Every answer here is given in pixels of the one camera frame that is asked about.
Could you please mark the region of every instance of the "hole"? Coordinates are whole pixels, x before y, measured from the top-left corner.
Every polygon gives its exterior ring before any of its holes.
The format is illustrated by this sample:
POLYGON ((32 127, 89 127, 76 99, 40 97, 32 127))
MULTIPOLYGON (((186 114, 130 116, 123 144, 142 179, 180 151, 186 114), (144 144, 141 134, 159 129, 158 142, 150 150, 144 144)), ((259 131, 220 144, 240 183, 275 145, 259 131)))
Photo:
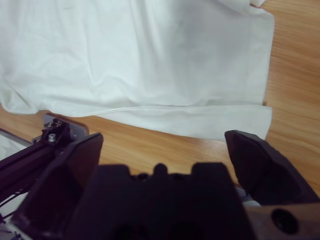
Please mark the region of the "hole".
POLYGON ((274 225, 286 234, 296 234, 299 230, 298 220, 291 212, 284 209, 275 209, 271 213, 274 225))

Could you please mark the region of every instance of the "screw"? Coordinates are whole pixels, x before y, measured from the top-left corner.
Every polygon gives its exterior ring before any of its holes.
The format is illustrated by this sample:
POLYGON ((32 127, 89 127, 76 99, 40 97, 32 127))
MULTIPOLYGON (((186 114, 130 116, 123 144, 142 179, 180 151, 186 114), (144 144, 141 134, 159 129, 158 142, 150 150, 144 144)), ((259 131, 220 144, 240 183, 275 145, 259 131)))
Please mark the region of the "screw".
POLYGON ((56 141, 56 135, 54 133, 49 134, 48 142, 53 143, 56 141))

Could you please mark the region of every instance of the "white fabric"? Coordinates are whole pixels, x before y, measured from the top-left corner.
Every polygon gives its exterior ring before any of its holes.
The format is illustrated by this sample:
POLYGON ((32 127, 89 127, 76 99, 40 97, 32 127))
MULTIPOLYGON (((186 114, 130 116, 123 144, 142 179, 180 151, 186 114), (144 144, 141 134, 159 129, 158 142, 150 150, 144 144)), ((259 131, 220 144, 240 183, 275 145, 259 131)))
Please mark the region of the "white fabric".
POLYGON ((250 0, 0 0, 0 102, 223 140, 265 138, 274 19, 250 0))
POLYGON ((265 0, 250 0, 250 3, 256 7, 260 7, 264 2, 265 0))

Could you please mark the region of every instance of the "cable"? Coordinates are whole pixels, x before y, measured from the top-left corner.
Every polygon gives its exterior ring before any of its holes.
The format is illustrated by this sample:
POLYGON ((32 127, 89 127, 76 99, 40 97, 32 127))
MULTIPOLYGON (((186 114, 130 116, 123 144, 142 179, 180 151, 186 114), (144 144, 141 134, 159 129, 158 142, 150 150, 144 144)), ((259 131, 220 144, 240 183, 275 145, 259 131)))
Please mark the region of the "cable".
POLYGON ((2 218, 2 220, 5 220, 5 219, 7 219, 8 217, 12 216, 15 212, 16 212, 16 211, 13 211, 13 212, 5 215, 5 216, 2 218))
POLYGON ((6 205, 8 202, 10 202, 11 200, 15 199, 16 197, 18 197, 21 193, 16 193, 15 195, 13 195, 11 198, 9 198, 8 200, 4 201, 3 203, 0 204, 0 208, 2 208, 4 205, 6 205))

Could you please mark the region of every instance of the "wooden table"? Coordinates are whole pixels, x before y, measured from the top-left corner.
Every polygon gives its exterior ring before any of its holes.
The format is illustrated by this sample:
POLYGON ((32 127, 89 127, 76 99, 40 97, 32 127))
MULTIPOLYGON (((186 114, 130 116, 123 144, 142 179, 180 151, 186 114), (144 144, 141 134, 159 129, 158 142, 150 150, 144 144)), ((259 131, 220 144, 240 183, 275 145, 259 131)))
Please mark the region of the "wooden table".
MULTIPOLYGON (((320 1, 267 0, 275 33, 265 95, 273 107, 267 141, 285 155, 320 196, 320 1)), ((40 134, 44 111, 14 115, 0 108, 0 128, 24 139, 40 134)), ((226 144, 146 130, 96 116, 73 118, 101 132, 101 164, 126 164, 132 174, 151 173, 157 163, 189 173, 196 162, 223 162, 237 178, 226 144)))

